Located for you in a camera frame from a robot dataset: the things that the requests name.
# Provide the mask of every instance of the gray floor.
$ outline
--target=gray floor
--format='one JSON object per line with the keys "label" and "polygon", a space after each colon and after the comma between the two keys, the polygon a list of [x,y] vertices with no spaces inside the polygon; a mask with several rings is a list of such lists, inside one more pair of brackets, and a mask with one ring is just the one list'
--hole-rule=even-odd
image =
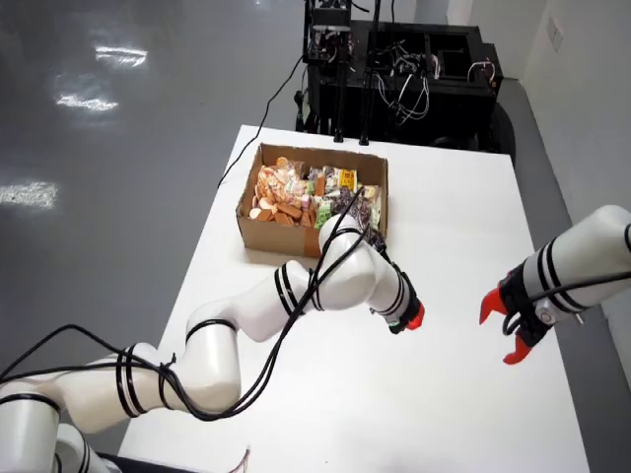
{"label": "gray floor", "polygon": [[[446,3],[427,4],[417,21],[437,23]],[[298,59],[302,14],[291,0],[0,1],[0,366],[67,322],[159,341],[239,126]],[[293,128],[299,80],[269,126]],[[569,218],[524,90],[506,81],[500,101],[539,246]],[[621,471],[631,395],[593,312],[557,333],[592,470]],[[68,336],[24,369],[103,354]],[[123,429],[90,441],[116,452]]]}

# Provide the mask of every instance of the cardboard box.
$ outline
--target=cardboard box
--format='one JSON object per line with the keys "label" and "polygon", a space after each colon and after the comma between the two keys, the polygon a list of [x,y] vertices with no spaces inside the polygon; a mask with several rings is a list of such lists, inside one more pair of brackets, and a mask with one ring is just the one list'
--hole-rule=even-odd
{"label": "cardboard box", "polygon": [[247,176],[247,183],[239,205],[237,222],[246,248],[296,256],[319,257],[317,236],[319,230],[304,227],[286,227],[276,222],[259,222],[249,218],[252,197],[261,166],[274,166],[276,160],[284,156],[291,161],[302,161],[309,167],[334,166],[342,169],[355,169],[358,180],[363,184],[378,185],[382,193],[382,214],[380,231],[387,235],[387,160],[374,155],[351,153],[348,151],[293,148],[289,146],[267,145],[262,143]]}

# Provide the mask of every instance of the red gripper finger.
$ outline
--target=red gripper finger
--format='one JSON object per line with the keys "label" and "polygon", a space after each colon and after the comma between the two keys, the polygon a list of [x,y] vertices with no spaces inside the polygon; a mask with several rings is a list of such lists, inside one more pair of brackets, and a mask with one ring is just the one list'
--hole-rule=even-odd
{"label": "red gripper finger", "polygon": [[484,323],[484,321],[488,318],[489,314],[493,310],[503,313],[504,315],[508,314],[508,311],[506,310],[506,307],[502,302],[499,288],[495,288],[489,294],[484,296],[484,299],[482,300],[482,305],[480,307],[480,325]]}
{"label": "red gripper finger", "polygon": [[528,356],[528,353],[530,353],[530,350],[532,350],[532,348],[529,347],[524,342],[524,340],[522,340],[522,337],[516,335],[515,336],[515,352],[509,353],[506,357],[504,357],[504,363],[506,363],[507,365],[516,365],[517,363],[519,363],[521,360],[523,360],[525,357]]}

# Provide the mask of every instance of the electrical wire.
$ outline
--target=electrical wire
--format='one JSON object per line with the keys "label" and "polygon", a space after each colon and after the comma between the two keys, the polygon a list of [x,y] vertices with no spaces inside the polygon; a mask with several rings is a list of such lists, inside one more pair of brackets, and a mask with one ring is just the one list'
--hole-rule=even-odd
{"label": "electrical wire", "polygon": [[407,80],[405,81],[405,84],[403,84],[403,88],[401,89],[401,93],[398,95],[398,101],[401,102],[401,99],[403,97],[403,93],[405,92],[405,88],[407,87],[407,84],[410,82],[410,79],[414,77],[414,74],[410,74],[409,76],[407,76]]}
{"label": "electrical wire", "polygon": [[359,5],[357,5],[355,2],[351,2],[351,4],[358,10],[361,10],[364,13],[371,13],[371,11],[368,8],[364,8],[364,7],[360,7]]}
{"label": "electrical wire", "polygon": [[274,99],[276,99],[278,97],[278,95],[282,92],[282,90],[285,88],[287,83],[292,79],[292,77],[294,77],[294,73],[296,72],[296,69],[298,69],[298,65],[301,63],[302,60],[303,60],[303,55],[301,54],[301,56],[298,59],[298,61],[296,61],[296,65],[294,65],[294,68],[292,69],[292,72],[289,75],[289,77],[285,80],[285,82],[283,82],[283,84],[276,91],[276,93],[272,96],[272,98],[269,101],[267,101],[267,105],[265,106],[265,114],[263,115],[263,119],[260,120],[260,125],[258,125],[258,130],[256,130],[256,135],[254,135],[254,137],[245,144],[245,146],[243,147],[243,149],[241,150],[241,152],[239,153],[237,158],[228,166],[228,168],[226,169],[226,172],[224,172],[224,175],[222,175],[221,179],[219,179],[219,183],[217,184],[217,188],[219,188],[219,186],[222,184],[222,182],[224,181],[224,179],[228,175],[228,172],[230,172],[230,169],[232,169],[233,166],[236,163],[239,162],[241,157],[244,155],[244,152],[247,149],[247,147],[249,145],[251,145],[254,141],[256,141],[256,139],[258,138],[258,135],[260,134],[260,130],[263,128],[263,125],[265,124],[265,119],[267,119],[267,113],[269,113],[269,106],[271,105],[272,101]]}
{"label": "electrical wire", "polygon": [[[562,292],[572,291],[575,289],[589,288],[591,286],[598,286],[600,284],[613,283],[616,281],[624,281],[627,279],[631,279],[631,271],[625,271],[622,273],[608,274],[606,276],[595,276],[593,278],[587,278],[582,281],[578,281],[576,283],[564,284],[558,286],[556,288],[548,289],[547,291],[542,291],[540,293],[535,294],[534,296],[528,299],[530,304],[535,304],[536,302],[549,298],[550,296],[554,296],[555,294],[559,294]],[[522,324],[523,318],[518,313],[509,314],[504,317],[504,321],[502,322],[502,333],[504,335],[511,335],[517,330],[517,328]]]}
{"label": "electrical wire", "polygon": [[243,468],[243,472],[246,473],[247,471],[247,461],[249,460],[249,454],[250,454],[250,449],[249,447],[245,450],[245,455],[244,457],[241,459],[241,461],[239,462],[239,464],[233,468],[232,470],[230,470],[228,473],[237,473],[239,470],[242,470]]}
{"label": "electrical wire", "polygon": [[305,66],[305,70],[303,71],[303,78],[300,81],[300,91],[303,94],[303,96],[305,95],[305,92],[307,91],[307,89],[305,89],[305,75],[307,74],[307,69],[309,69],[309,64]]}
{"label": "electrical wire", "polygon": [[491,78],[489,79],[489,84],[493,84],[493,79],[495,79],[495,64],[493,64],[491,61],[479,61],[479,62],[474,62],[473,64],[471,64],[471,67],[469,67],[469,70],[466,73],[466,80],[467,81],[469,80],[469,76],[474,67],[483,66],[484,69],[486,69],[487,65],[490,65],[493,68],[493,73],[491,74]]}
{"label": "electrical wire", "polygon": [[[416,113],[416,107],[418,106],[419,102],[421,102],[421,98],[423,97],[423,94],[425,94],[425,97],[426,97],[425,98],[425,109],[421,112],[420,115],[414,115],[414,117],[412,117],[412,115],[414,113]],[[427,115],[427,112],[429,111],[429,109],[430,109],[430,91],[429,91],[429,86],[427,84],[427,77],[424,77],[423,78],[423,90],[418,95],[418,99],[416,100],[416,103],[414,104],[414,108],[412,108],[412,110],[407,113],[405,118],[403,118],[403,121],[398,123],[397,126],[403,125],[403,123],[405,123],[409,118],[412,118],[412,120],[420,120],[422,118],[425,118],[425,116]]]}
{"label": "electrical wire", "polygon": [[[63,373],[63,372],[84,372],[84,371],[101,370],[105,368],[132,367],[132,368],[137,368],[137,369],[149,370],[149,371],[153,371],[157,373],[160,378],[163,378],[164,381],[169,384],[169,386],[174,391],[175,395],[182,402],[182,404],[185,406],[188,412],[196,419],[199,419],[205,422],[212,422],[219,419],[227,419],[227,418],[234,417],[240,414],[249,406],[251,406],[264,391],[265,387],[267,386],[267,383],[269,382],[271,378],[283,340],[285,339],[285,337],[287,336],[287,334],[293,327],[294,323],[296,323],[296,320],[298,320],[298,317],[302,313],[303,309],[309,303],[309,300],[311,299],[312,295],[317,291],[317,288],[319,287],[319,285],[322,284],[322,282],[331,274],[331,272],[334,271],[340,264],[342,264],[346,260],[346,258],[348,258],[353,253],[353,251],[355,251],[357,246],[362,242],[362,240],[366,236],[370,226],[366,226],[364,228],[364,231],[353,242],[353,244],[351,244],[351,246],[344,253],[342,253],[341,256],[339,256],[335,261],[333,261],[331,265],[326,269],[326,271],[324,271],[324,273],[321,276],[319,276],[319,271],[324,261],[324,257],[326,256],[326,253],[328,252],[328,249],[332,241],[336,237],[339,237],[340,235],[343,235],[345,233],[344,231],[338,231],[342,220],[348,214],[352,206],[357,201],[357,198],[363,193],[363,191],[364,191],[364,187],[361,187],[360,189],[358,189],[358,191],[355,193],[355,195],[353,196],[349,204],[346,206],[344,211],[341,214],[339,214],[340,216],[338,218],[338,221],[333,226],[331,235],[329,236],[329,238],[324,243],[324,246],[322,247],[321,257],[317,263],[313,276],[308,284],[307,290],[305,291],[301,299],[298,301],[298,304],[296,305],[296,307],[294,307],[294,310],[292,311],[292,313],[289,315],[287,319],[287,323],[285,324],[285,327],[281,331],[278,340],[274,344],[274,347],[270,351],[270,354],[267,357],[265,365],[263,366],[263,369],[261,370],[261,373],[259,374],[258,378],[254,382],[252,387],[247,391],[247,393],[225,411],[215,414],[215,413],[206,412],[198,408],[195,405],[195,403],[192,401],[192,399],[188,396],[188,394],[185,392],[175,372],[173,372],[169,367],[162,364],[160,364],[159,366],[156,366],[147,362],[141,357],[138,357],[137,355],[133,355],[133,354],[130,355],[124,350],[120,350],[116,347],[113,347],[108,342],[101,339],[100,337],[90,332],[86,328],[81,327],[79,325],[75,325],[75,324],[68,324],[68,325],[64,325],[62,327],[57,328],[53,332],[43,337],[39,342],[37,342],[31,348],[29,348],[21,357],[19,357],[15,362],[9,365],[9,367],[7,367],[2,373],[0,373],[0,384],[17,380],[17,379],[24,379],[27,377],[41,375],[41,374]],[[13,376],[8,376],[9,372],[11,372],[17,365],[19,365],[28,356],[30,356],[32,353],[34,353],[36,350],[38,350],[40,347],[42,347],[45,343],[50,341],[52,338],[56,337],[57,335],[65,331],[78,331],[82,333],[83,335],[92,339],[99,345],[111,351],[113,354],[118,355],[119,357],[122,357],[122,360],[124,360],[124,362],[122,363],[119,363],[119,362],[97,363],[97,364],[86,365],[86,366],[57,367],[54,369],[24,372],[24,373],[16,374]]]}
{"label": "electrical wire", "polygon": [[631,271],[625,271],[623,273],[608,274],[606,276],[595,276],[593,278],[584,279],[576,283],[570,283],[570,284],[558,286],[556,288],[548,289],[547,291],[543,291],[541,293],[535,294],[529,299],[529,301],[534,304],[541,299],[549,298],[550,296],[554,296],[555,294],[559,294],[562,292],[572,291],[574,289],[589,288],[591,286],[598,286],[600,284],[613,283],[615,281],[624,281],[625,279],[631,279]]}
{"label": "electrical wire", "polygon": [[[403,44],[405,43],[405,39],[401,41],[395,41],[390,46],[385,49],[377,49],[376,54],[384,55],[389,53],[392,66],[390,70],[390,75],[394,76],[395,72],[399,74],[403,74],[404,72],[412,73],[414,75],[417,74],[419,70],[424,70],[423,65],[425,64],[425,54],[424,53],[411,53],[408,52]],[[401,63],[404,63],[408,66],[408,71],[404,71],[404,67],[401,66]],[[433,66],[433,77],[435,80],[439,80],[441,77],[441,61],[439,60],[436,54],[432,54],[432,66]]]}
{"label": "electrical wire", "polygon": [[[425,118],[425,116],[427,115],[428,111],[429,111],[429,84],[427,81],[427,77],[423,77],[423,89],[421,90],[418,99],[416,100],[416,104],[414,105],[414,107],[410,110],[409,108],[407,108],[406,106],[402,105],[400,103],[400,101],[388,101],[386,98],[386,85],[384,83],[384,79],[382,79],[382,77],[376,72],[375,76],[377,76],[377,90],[380,94],[380,96],[382,97],[382,100],[384,101],[384,103],[387,105],[388,108],[396,108],[396,113],[404,113],[406,116],[405,118],[403,118],[403,120],[400,123],[397,123],[397,126],[401,126],[403,123],[405,123],[405,121],[407,121],[408,119],[412,119],[412,120],[421,120],[423,118]],[[407,85],[407,83],[409,82],[410,77],[408,77],[408,80],[405,83],[405,86]],[[423,96],[426,96],[426,101],[425,101],[425,109],[423,111],[416,111],[416,107],[418,106],[419,102],[421,102],[421,99]]]}

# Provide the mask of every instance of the robotic arm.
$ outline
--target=robotic arm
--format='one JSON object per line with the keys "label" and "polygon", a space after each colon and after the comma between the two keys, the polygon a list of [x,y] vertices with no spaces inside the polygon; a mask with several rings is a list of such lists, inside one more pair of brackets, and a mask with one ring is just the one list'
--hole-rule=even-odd
{"label": "robotic arm", "polygon": [[517,334],[504,363],[515,365],[555,323],[629,287],[631,214],[605,206],[511,270],[482,301],[480,323],[491,311],[506,316],[504,334]]}
{"label": "robotic arm", "polygon": [[[340,219],[339,235],[330,241],[322,271],[360,237],[353,218],[333,218],[320,231],[320,248]],[[203,305],[190,316],[185,352],[171,370],[198,408],[221,413],[239,400],[237,331],[258,342],[281,331],[308,290],[311,277],[300,263],[290,261],[246,293]],[[418,328],[423,320],[424,307],[405,273],[385,252],[375,251],[364,241],[323,280],[303,313],[341,310],[362,303],[380,314],[392,333]],[[145,343],[125,353],[161,364],[157,350]],[[67,409],[84,433],[99,432],[160,407],[188,412],[158,372],[133,368],[129,357],[114,354],[94,364],[116,361],[115,368],[45,374],[0,384],[0,458],[18,465],[11,471],[23,470],[19,465],[37,458],[43,463],[30,464],[28,469],[49,471],[60,409]],[[34,454],[33,443],[26,443],[26,439],[36,439],[39,454]]]}

